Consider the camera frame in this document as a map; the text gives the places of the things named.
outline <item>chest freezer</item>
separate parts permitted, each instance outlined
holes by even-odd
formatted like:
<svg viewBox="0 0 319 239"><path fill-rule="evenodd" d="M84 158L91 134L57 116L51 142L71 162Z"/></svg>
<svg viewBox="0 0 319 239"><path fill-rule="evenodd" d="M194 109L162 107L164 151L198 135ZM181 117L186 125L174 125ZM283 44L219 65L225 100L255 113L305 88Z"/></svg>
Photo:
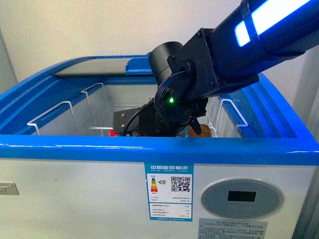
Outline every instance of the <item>chest freezer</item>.
<svg viewBox="0 0 319 239"><path fill-rule="evenodd" d="M1 238L292 238L319 147L270 81L211 98L212 137L110 136L156 90L148 55L101 56L0 95Z"/></svg>

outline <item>black display screen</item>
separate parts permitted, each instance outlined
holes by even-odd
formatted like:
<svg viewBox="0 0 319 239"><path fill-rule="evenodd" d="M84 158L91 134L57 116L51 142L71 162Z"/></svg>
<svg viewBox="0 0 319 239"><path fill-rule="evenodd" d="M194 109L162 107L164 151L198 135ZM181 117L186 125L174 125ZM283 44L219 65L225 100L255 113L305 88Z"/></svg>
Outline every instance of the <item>black display screen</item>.
<svg viewBox="0 0 319 239"><path fill-rule="evenodd" d="M244 192L244 191L229 191L228 201L235 202L254 202L256 199L256 192Z"/></svg>

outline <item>freezer wall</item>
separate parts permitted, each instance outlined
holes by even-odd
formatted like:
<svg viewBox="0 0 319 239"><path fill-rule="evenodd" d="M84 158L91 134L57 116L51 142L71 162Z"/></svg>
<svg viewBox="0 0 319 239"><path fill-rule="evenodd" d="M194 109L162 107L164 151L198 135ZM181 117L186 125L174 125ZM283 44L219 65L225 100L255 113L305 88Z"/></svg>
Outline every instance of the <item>freezer wall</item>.
<svg viewBox="0 0 319 239"><path fill-rule="evenodd" d="M260 179L280 188L283 206L265 239L290 239L309 187L312 166L195 164L192 222L151 221L144 163L2 159L1 180L19 195L1 196L4 239L193 239L200 218L217 219L201 205L204 188L220 180Z"/></svg>

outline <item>energy label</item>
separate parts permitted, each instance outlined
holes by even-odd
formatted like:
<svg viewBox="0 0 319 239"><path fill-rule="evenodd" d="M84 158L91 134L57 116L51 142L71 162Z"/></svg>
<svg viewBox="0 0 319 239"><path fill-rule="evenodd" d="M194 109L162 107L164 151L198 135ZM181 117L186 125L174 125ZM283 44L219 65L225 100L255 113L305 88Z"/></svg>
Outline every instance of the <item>energy label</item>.
<svg viewBox="0 0 319 239"><path fill-rule="evenodd" d="M194 165L145 163L151 220L192 221Z"/></svg>

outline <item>blue led light strip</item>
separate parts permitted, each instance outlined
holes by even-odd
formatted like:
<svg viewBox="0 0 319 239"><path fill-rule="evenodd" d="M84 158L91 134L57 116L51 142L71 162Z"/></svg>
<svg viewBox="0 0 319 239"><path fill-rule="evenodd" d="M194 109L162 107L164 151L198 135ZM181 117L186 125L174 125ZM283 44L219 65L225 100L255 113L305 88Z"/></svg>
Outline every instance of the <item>blue led light strip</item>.
<svg viewBox="0 0 319 239"><path fill-rule="evenodd" d="M309 1L310 0L267 0L251 14L257 34L260 35L265 32ZM250 42L244 21L241 21L235 27L235 35L239 46L244 46Z"/></svg>

